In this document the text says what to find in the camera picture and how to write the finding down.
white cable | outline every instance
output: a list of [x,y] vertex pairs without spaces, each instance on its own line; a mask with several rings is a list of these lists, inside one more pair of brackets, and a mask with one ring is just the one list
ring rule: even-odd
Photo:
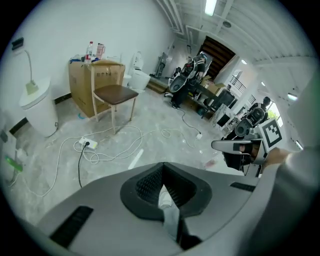
[[9,188],[11,188],[11,187],[16,183],[16,181],[17,181],[18,176],[19,176],[20,173],[21,173],[21,172],[19,172],[19,173],[16,175],[14,182],[12,182],[12,183],[8,186]]
[[[83,156],[85,157],[85,159],[86,159],[87,161],[89,161],[91,164],[96,165],[99,161],[112,161],[112,160],[114,160],[114,159],[125,159],[125,158],[128,158],[128,157],[130,157],[133,153],[135,153],[135,152],[137,151],[137,149],[140,147],[140,145],[142,144],[142,138],[143,138],[145,135],[150,134],[150,133],[153,133],[153,132],[156,132],[156,131],[161,131],[161,135],[162,135],[163,137],[165,137],[165,138],[170,138],[170,137],[171,137],[170,131],[178,131],[178,132],[180,132],[180,133],[182,134],[182,136],[185,138],[185,141],[186,141],[187,145],[188,145],[190,148],[194,149],[195,146],[196,146],[195,144],[193,144],[193,146],[191,146],[191,145],[189,144],[187,138],[185,137],[185,135],[184,135],[180,130],[178,130],[178,129],[176,129],[176,128],[156,129],[156,130],[149,131],[149,132],[147,132],[147,133],[145,133],[145,134],[142,134],[141,130],[140,130],[138,127],[133,126],[133,125],[116,126],[115,128],[122,128],[122,127],[132,127],[132,128],[138,129],[138,131],[140,132],[140,137],[138,137],[138,138],[130,145],[130,147],[129,147],[128,149],[126,149],[125,151],[122,151],[122,152],[118,153],[116,156],[110,156],[110,155],[103,154],[103,153],[96,153],[96,152],[91,151],[91,150],[85,150],[85,151],[83,151]],[[60,159],[61,148],[62,148],[63,144],[64,144],[67,140],[69,140],[69,139],[81,139],[82,137],[88,137],[88,136],[95,135],[95,134],[105,133],[105,132],[107,132],[107,131],[109,131],[109,130],[111,130],[111,129],[113,129],[113,128],[111,127],[111,128],[109,128],[109,129],[106,129],[106,130],[103,130],[103,131],[93,132],[93,133],[90,133],[90,134],[87,134],[87,135],[84,135],[84,136],[66,138],[66,139],[61,143],[61,146],[60,146],[60,149],[59,149],[58,159],[57,159],[57,163],[56,163],[56,171],[55,171],[54,181],[53,181],[52,186],[49,188],[49,190],[48,190],[47,192],[45,192],[44,194],[37,194],[37,193],[33,192],[33,191],[28,187],[27,182],[26,182],[25,178],[23,177],[23,181],[24,181],[24,184],[25,184],[26,188],[27,188],[32,194],[34,194],[34,195],[36,195],[36,196],[38,196],[38,197],[41,197],[41,198],[45,197],[45,196],[53,189],[53,187],[55,186],[55,183],[56,183],[56,181],[57,181],[58,167],[59,167],[59,159]],[[126,156],[123,156],[123,157],[119,157],[119,156],[122,155],[123,153],[129,151],[129,150],[131,149],[131,147],[134,145],[134,143],[135,143],[136,141],[140,140],[140,139],[141,139],[141,141],[140,141],[139,145],[135,148],[135,150],[134,150],[133,152],[131,152],[129,155],[126,155]],[[76,149],[76,143],[78,143],[78,142],[79,142],[79,141],[76,141],[76,142],[73,144],[73,148],[74,148],[75,151],[77,151],[77,152],[80,153],[81,150],[77,150],[77,149]],[[85,153],[92,153],[93,155],[90,157],[90,159],[88,159],[88,158],[86,157]],[[99,156],[105,156],[105,157],[108,157],[108,158],[110,158],[110,159],[100,159]]]

power cord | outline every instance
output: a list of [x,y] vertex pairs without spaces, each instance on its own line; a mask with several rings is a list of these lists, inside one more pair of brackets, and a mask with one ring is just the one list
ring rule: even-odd
[[80,154],[80,157],[79,157],[79,162],[78,162],[78,180],[79,180],[79,185],[80,187],[82,188],[82,185],[81,185],[81,181],[80,181],[80,160],[81,160],[81,157],[82,157],[82,154],[84,153],[84,150],[86,148],[86,146],[89,146],[90,145],[90,142],[87,141],[81,151],[81,154]]
[[175,107],[175,109],[176,109],[176,110],[180,110],[180,111],[183,112],[183,115],[182,115],[181,118],[182,118],[182,121],[183,121],[188,127],[192,128],[192,129],[195,129],[196,131],[198,131],[199,134],[201,134],[201,131],[199,131],[197,128],[195,128],[195,127],[187,124],[187,122],[184,120],[184,116],[186,115],[186,112],[185,112],[185,111],[183,111],[181,108],[177,108],[177,107]]
[[[85,157],[85,159],[86,159],[87,161],[91,162],[91,164],[96,165],[99,161],[112,161],[112,160],[114,160],[114,159],[125,159],[125,158],[128,158],[128,157],[130,157],[131,155],[133,155],[133,154],[138,150],[138,148],[141,146],[141,144],[142,144],[142,138],[143,138],[145,135],[150,134],[150,133],[153,133],[153,132],[158,132],[158,131],[161,131],[161,135],[162,135],[163,137],[165,137],[165,138],[170,138],[170,137],[171,137],[170,131],[177,131],[177,132],[179,132],[179,133],[182,134],[182,136],[185,138],[185,141],[186,141],[187,145],[188,145],[190,148],[194,149],[195,146],[196,146],[195,144],[193,144],[193,146],[190,145],[189,142],[188,142],[188,140],[187,140],[187,138],[185,137],[185,135],[184,135],[179,129],[176,129],[176,128],[156,129],[156,130],[149,131],[149,132],[147,132],[147,133],[145,133],[145,134],[142,134],[141,130],[140,130],[138,127],[133,126],[133,125],[122,125],[122,126],[116,126],[115,128],[123,128],[123,127],[132,127],[132,128],[135,128],[135,129],[137,129],[137,130],[139,131],[139,133],[140,133],[140,136],[130,145],[130,147],[129,147],[128,149],[126,149],[126,150],[118,153],[118,154],[115,155],[115,156],[109,156],[109,155],[106,155],[106,154],[103,154],[103,153],[96,153],[96,152],[94,152],[94,151],[84,150],[84,148],[83,148],[83,149],[82,149],[82,150],[83,150],[82,154],[83,154],[83,156]],[[43,198],[43,197],[45,197],[45,196],[54,188],[54,186],[55,186],[55,184],[56,184],[56,181],[57,181],[57,177],[58,177],[58,169],[59,169],[59,160],[60,160],[60,155],[61,155],[61,149],[62,149],[62,146],[65,144],[65,142],[66,142],[67,140],[70,140],[70,139],[81,139],[82,137],[88,137],[88,136],[92,136],[92,135],[95,135],[95,134],[105,133],[105,132],[107,132],[107,131],[109,131],[109,130],[111,130],[111,129],[113,129],[113,128],[111,127],[111,128],[109,128],[109,129],[106,129],[106,130],[103,130],[103,131],[97,131],[97,132],[93,132],[93,133],[90,133],[90,134],[87,134],[87,135],[83,135],[83,136],[73,136],[73,137],[68,137],[68,138],[66,138],[66,139],[61,143],[61,145],[60,145],[60,149],[59,149],[59,153],[58,153],[58,159],[57,159],[57,162],[56,162],[55,176],[54,176],[54,180],[53,180],[53,183],[52,183],[51,187],[50,187],[44,194],[38,194],[38,193],[32,191],[32,190],[29,188],[29,186],[28,186],[28,184],[27,184],[27,182],[26,182],[26,179],[22,176],[22,180],[23,180],[23,182],[24,182],[27,190],[28,190],[30,193],[36,195],[37,197]],[[129,150],[131,149],[131,147],[134,145],[134,143],[135,143],[136,141],[138,141],[138,140],[141,140],[140,143],[139,143],[139,145],[138,145],[130,154],[128,154],[128,155],[126,155],[126,156],[120,156],[120,155],[122,155],[123,153],[126,153],[127,151],[129,151]],[[77,151],[77,152],[80,153],[81,150],[77,150],[77,149],[76,149],[76,144],[77,144],[77,143],[79,143],[79,141],[76,141],[76,142],[73,144],[73,148],[74,148],[75,151]],[[90,159],[88,159],[88,158],[86,157],[86,155],[85,155],[85,153],[87,153],[87,152],[88,152],[88,153],[92,153],[92,156],[90,157]],[[109,157],[110,159],[99,159],[99,156],[106,156],[106,157]]]

black rubber part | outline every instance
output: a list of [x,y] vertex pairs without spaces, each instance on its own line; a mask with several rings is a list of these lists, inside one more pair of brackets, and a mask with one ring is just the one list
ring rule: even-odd
[[255,188],[256,188],[256,186],[243,184],[243,183],[239,183],[239,182],[232,183],[230,185],[230,187],[237,188],[237,189],[240,189],[240,190],[249,191],[249,192],[253,192],[255,190]]
[[57,244],[67,248],[83,227],[93,209],[87,206],[79,206],[50,236]]
[[120,190],[121,201],[138,218],[163,222],[163,211],[158,208],[163,185],[179,208],[181,218],[201,214],[212,197],[207,182],[161,162],[128,179]]

window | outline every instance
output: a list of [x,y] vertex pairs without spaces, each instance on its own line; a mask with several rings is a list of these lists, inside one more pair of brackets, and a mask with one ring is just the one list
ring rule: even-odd
[[280,116],[280,112],[277,108],[277,105],[274,101],[271,101],[270,104],[266,107],[266,110],[268,112],[268,118],[275,118],[278,126],[282,127],[284,125],[284,122]]

black vent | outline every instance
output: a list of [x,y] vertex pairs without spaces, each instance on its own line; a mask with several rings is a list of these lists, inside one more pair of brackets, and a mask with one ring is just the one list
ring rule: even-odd
[[253,192],[256,188],[256,186],[248,185],[248,184],[243,184],[239,182],[234,182],[230,185],[230,187],[237,188],[240,190],[245,190],[245,191],[250,191]]
[[150,173],[136,183],[137,195],[148,203],[158,207],[159,193],[163,186],[162,168]]
[[62,247],[67,248],[92,212],[93,209],[90,207],[79,206],[50,238]]

